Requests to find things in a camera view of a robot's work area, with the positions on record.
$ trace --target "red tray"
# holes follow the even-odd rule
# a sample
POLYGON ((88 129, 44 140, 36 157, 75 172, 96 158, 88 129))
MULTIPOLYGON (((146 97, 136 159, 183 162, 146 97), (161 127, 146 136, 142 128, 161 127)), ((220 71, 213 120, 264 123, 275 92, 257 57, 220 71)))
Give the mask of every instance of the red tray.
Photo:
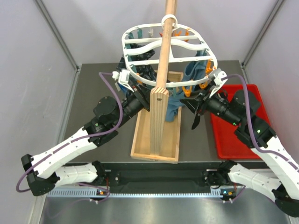
MULTIPOLYGON (((243 88, 242 85, 224 85, 221 89, 226 90, 228 92, 228 100, 230 101, 233 98, 235 92, 243 88)), ((253 84, 248 84, 247 89, 253 92, 257 100, 261 103, 260 108, 256 112, 257 116, 264 119, 265 121, 267 121, 268 124, 270 124, 257 86, 253 84)), ((237 137, 234 134, 234 131, 237 129, 236 126, 231 125, 230 123, 218 118, 213 114, 211 114, 211 122, 213 126, 217 154, 219 158, 259 159, 259 157, 256 154, 254 154, 245 144, 243 144, 242 142, 240 142, 240 140, 237 139, 237 137)))

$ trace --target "metal floor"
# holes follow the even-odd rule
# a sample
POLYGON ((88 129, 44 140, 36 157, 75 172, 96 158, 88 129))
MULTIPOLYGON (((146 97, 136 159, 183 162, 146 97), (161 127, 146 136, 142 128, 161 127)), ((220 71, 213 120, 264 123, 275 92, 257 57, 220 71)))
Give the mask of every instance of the metal floor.
POLYGON ((47 198, 40 224, 289 224, 289 218, 251 189, 233 204, 211 198, 110 198, 81 201, 50 219, 75 198, 47 198))

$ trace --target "wooden pole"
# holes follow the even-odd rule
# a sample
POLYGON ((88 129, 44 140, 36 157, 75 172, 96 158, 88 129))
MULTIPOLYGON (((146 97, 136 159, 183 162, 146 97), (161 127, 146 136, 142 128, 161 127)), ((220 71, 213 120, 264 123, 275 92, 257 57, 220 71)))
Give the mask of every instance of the wooden pole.
MULTIPOLYGON (((166 0, 165 14, 175 14, 177 0, 166 0)), ((150 92, 150 153, 160 155, 169 92, 166 89, 173 18, 164 22, 156 86, 150 92)))

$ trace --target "wooden tray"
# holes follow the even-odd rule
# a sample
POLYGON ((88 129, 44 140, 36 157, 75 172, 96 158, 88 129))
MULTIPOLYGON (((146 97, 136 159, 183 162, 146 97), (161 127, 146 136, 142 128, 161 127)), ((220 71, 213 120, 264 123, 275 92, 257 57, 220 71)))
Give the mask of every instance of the wooden tray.
MULTIPOLYGON (((182 72, 168 73, 167 77, 172 82, 179 82, 183 78, 182 72)), ((173 122, 165 122, 163 131, 163 143, 160 155, 150 154, 150 112, 145 109, 138 113, 131 157, 140 160, 162 161, 167 163, 178 163, 179 136, 181 128, 182 108, 173 122)))

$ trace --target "blue towel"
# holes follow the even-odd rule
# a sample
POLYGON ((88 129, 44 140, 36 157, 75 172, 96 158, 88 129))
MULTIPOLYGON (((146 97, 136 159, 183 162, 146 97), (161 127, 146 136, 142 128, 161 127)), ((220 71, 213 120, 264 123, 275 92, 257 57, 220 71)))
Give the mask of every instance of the blue towel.
MULTIPOLYGON (((195 56, 205 55, 205 51, 198 51, 195 56)), ((198 80, 204 78, 206 75, 206 64, 207 61, 190 62, 185 68, 182 81, 190 81, 191 79, 198 80)), ((174 116, 178 113, 178 108, 180 106, 184 106, 184 104, 180 102, 180 99, 183 98, 185 97, 182 87, 179 88, 179 91, 175 95, 169 97, 165 121, 173 122, 174 116)))

